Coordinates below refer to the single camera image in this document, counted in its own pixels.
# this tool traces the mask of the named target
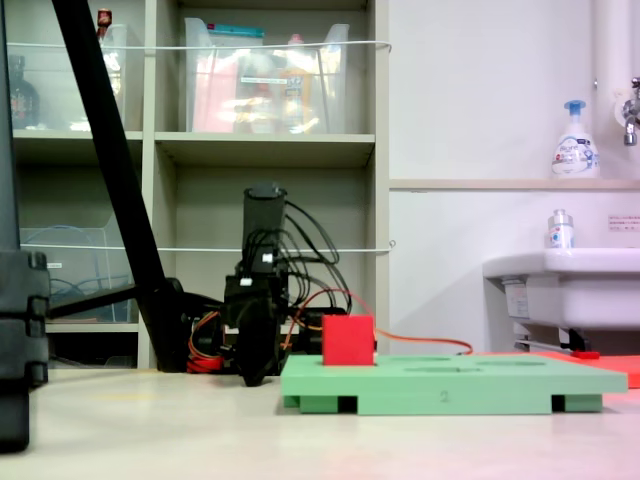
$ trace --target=plastic storage bin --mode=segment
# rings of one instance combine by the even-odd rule
[[[132,282],[131,269],[124,250],[47,248],[41,245],[122,247],[122,238],[112,217],[103,228],[77,228],[53,225],[45,228],[21,228],[23,249],[47,256],[51,278],[51,303],[81,298],[104,288],[116,288]],[[132,301],[96,308],[56,319],[56,322],[135,322],[137,312]]]
[[[103,42],[103,57],[126,130],[142,127],[142,50],[126,25],[112,25]],[[9,84],[14,128],[89,131],[89,123],[63,48],[8,46]]]
[[[203,47],[187,50],[187,131],[345,133],[346,46],[214,49],[202,20],[185,27]],[[334,25],[326,43],[348,31]]]

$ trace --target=beige floor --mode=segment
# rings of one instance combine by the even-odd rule
[[[56,371],[1,480],[640,479],[640,391],[602,414],[300,416],[278,384]]]

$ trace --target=black stand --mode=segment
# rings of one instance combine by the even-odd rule
[[[19,250],[4,2],[0,0],[0,450],[4,451],[23,450],[29,443],[28,393],[47,382],[46,318],[135,298],[158,369],[184,372],[191,327],[183,321],[185,312],[212,303],[183,293],[177,280],[164,276],[87,1],[53,0],[53,5],[135,285],[49,308],[44,255]]]

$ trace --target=green board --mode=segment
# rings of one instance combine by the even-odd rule
[[[360,415],[599,412],[627,376],[535,355],[378,356],[374,367],[325,367],[292,355],[281,375],[284,406]]]

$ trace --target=pump bottle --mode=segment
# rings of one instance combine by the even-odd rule
[[[569,110],[571,122],[560,137],[551,163],[551,172],[555,178],[600,177],[598,149],[580,118],[580,111],[586,106],[582,100],[572,100],[564,105]]]

